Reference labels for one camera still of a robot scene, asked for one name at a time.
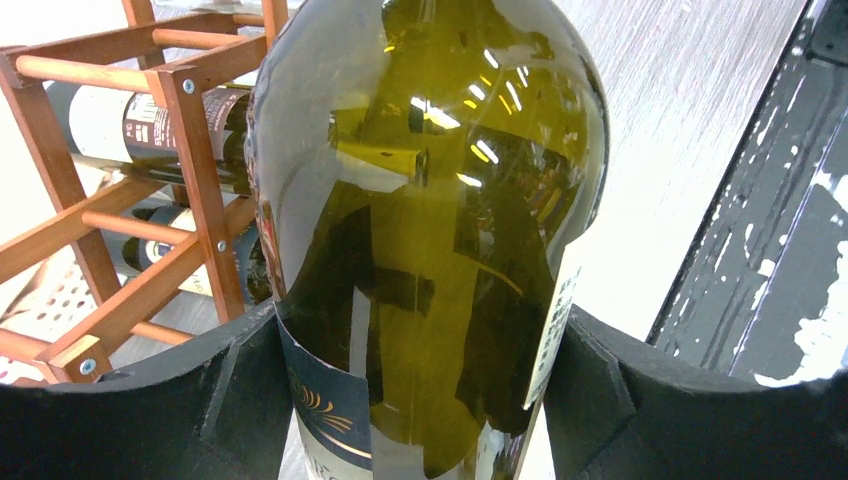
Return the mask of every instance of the dark blue label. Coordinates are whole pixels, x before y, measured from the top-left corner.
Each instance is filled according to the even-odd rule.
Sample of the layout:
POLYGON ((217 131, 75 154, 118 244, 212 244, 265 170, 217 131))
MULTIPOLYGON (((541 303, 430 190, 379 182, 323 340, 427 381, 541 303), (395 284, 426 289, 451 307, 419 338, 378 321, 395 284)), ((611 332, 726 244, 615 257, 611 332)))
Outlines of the dark blue label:
POLYGON ((307 352, 279 321, 289 385, 304 426, 327 450, 371 470, 368 381, 307 352))

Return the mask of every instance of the white label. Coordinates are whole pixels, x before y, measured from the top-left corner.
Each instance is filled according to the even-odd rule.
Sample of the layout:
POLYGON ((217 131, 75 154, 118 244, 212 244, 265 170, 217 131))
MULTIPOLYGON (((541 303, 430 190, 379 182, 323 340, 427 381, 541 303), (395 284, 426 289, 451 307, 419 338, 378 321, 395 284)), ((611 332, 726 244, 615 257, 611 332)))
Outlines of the white label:
POLYGON ((530 387, 527 397, 524 399, 524 409, 530 408, 545 389, 548 375, 554 366, 559 344, 562 342, 562 334, 565 332, 565 323, 568 320, 568 312, 574 300, 574 288, 577 285, 577 277, 582 267, 581 253, 585 243, 586 233, 578 237, 565 247, 562 263, 559 267, 559 275, 554 287, 554 295, 545 326, 542 329, 542 339, 536 350, 536 361, 533 362, 533 372, 530 376, 530 387))
POLYGON ((81 154, 131 163, 124 145, 124 112, 134 92, 82 86, 68 110, 71 136, 81 154))
POLYGON ((370 470, 345 462, 321 445, 303 425, 297 410, 294 416, 297 418, 300 439, 306 452, 306 474, 309 480, 374 480, 374 474, 370 470))
MULTIPOLYGON (((173 228, 180 230, 188 230, 194 232, 196 225, 194 223, 194 215, 191 210, 183 210, 177 218, 170 224, 173 228)), ((151 262, 155 263, 162 259, 173 246, 162 242, 147 242, 144 246, 144 252, 151 262)), ((199 293, 201 295, 212 296, 212 284, 209 281, 209 274, 206 272, 206 265, 201 266, 192 273, 181 285, 180 290, 186 292, 199 293)))
POLYGON ((477 438, 477 460, 475 462, 474 480, 491 480, 495 477, 495 464, 498 454, 503 451, 504 439, 502 434, 495 431, 487 421, 483 431, 477 438))
POLYGON ((159 110, 161 110, 161 108, 156 105, 153 95, 147 93, 140 94, 135 98, 135 101, 127 107, 126 119, 134 120, 136 122, 155 123, 159 110))

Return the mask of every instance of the wine bottle in rack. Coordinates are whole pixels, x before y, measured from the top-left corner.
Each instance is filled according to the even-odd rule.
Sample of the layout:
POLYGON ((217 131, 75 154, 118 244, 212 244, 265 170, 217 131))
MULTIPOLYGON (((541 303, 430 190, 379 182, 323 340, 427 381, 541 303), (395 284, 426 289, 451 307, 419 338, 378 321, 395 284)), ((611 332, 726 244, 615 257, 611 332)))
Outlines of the wine bottle in rack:
MULTIPOLYGON (((244 164, 248 88, 203 94, 221 189, 250 195, 244 164)), ((184 185, 170 113, 153 96, 49 82, 47 96, 77 163, 128 176, 184 185)))
MULTIPOLYGON (((147 198, 125 212, 125 216, 181 230, 195 231, 191 210, 171 204, 168 200, 147 198)), ((165 242, 129 237, 102 230, 112 263, 118 273, 133 278, 162 259, 175 245, 165 242)), ((265 256, 259 242, 259 231, 252 222, 233 238, 233 254, 245 303, 258 305, 271 297, 271 286, 266 274, 265 256)), ((180 290, 212 296, 212 287, 206 267, 192 273, 180 290)))
POLYGON ((505 480, 608 158, 549 0, 309 0, 245 143, 314 479, 505 480))

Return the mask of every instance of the wine label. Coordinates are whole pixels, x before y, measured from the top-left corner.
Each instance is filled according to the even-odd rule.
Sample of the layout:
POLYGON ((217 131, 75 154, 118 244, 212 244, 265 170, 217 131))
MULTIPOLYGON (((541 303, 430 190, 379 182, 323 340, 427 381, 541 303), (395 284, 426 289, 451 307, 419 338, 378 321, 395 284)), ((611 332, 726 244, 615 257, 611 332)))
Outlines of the wine label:
POLYGON ((124 111, 133 92, 81 86, 68 110, 68 125, 82 155, 130 163, 124 145, 124 111))
POLYGON ((280 321, 295 414, 313 480, 373 480, 368 382, 315 357, 280 321))
MULTIPOLYGON (((180 209, 180 212, 168 223, 168 226, 190 232, 194 232, 197 229, 197 224, 194 222, 194 215, 190 209, 180 209)), ((242 286, 242 293, 245 295, 245 299, 249 298, 250 292, 246 288, 247 272, 246 269, 241 268, 241 264, 242 262, 249 261, 250 250, 257 241, 259 241, 259 231, 254 224, 248 225, 248 227, 233 238, 236 271, 238 272, 239 283, 242 286)), ((142 243, 144 254, 151 264, 161 260, 174 248, 173 245, 164 242, 144 241, 142 243)), ((212 283, 209 280, 206 265, 195 270, 178 288, 185 292, 212 296, 212 283)))
MULTIPOLYGON (((249 90, 241 88, 213 88, 203 94, 212 154, 216 159, 224 158, 224 127, 230 110, 248 94, 249 90)), ((126 113, 119 121, 123 122, 127 145, 176 152, 177 139, 171 128, 171 114, 168 109, 156 105, 153 95, 135 95, 129 104, 125 104, 125 109, 126 113)))
POLYGON ((562 342, 562 334, 565 332, 565 323, 568 320, 568 312, 574 300, 574 289, 577 285, 577 277, 582 267, 582 252, 585 244, 586 234, 578 237, 565 247, 565 254, 559 267, 559 274, 554 287, 554 295, 545 325, 542 329, 542 339, 536 350, 536 361, 533 362, 533 372, 530 376, 530 388, 524 399, 524 409, 529 409, 542 394, 554 365, 559 345, 562 342))

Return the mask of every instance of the wooden wine rack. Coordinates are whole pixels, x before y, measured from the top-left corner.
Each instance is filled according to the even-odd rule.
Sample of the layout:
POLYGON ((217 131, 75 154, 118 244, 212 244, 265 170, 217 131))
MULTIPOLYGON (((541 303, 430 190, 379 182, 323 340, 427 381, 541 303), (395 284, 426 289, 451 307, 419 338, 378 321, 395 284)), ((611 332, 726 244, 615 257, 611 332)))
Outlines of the wooden wine rack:
POLYGON ((204 263, 219 320, 244 312, 231 243, 255 207, 247 198, 224 207, 201 94, 259 67, 287 20, 286 1, 263 0, 262 16, 194 13, 167 21, 156 21, 150 0, 122 1, 127 28, 0 51, 0 87, 57 211, 0 246, 0 283, 72 245, 98 305, 54 343, 0 329, 0 355, 38 368, 50 383, 94 381, 112 369, 109 355, 131 335, 172 345, 192 338, 150 320, 204 263), (264 27, 265 34, 241 35, 242 26, 264 27), (203 51, 165 63, 169 47, 203 51), (139 69, 112 66, 131 58, 139 69), (44 80, 150 93, 167 108, 197 231, 119 215, 163 187, 157 182, 127 178, 87 197, 44 80), (175 248, 121 287, 100 229, 175 248))

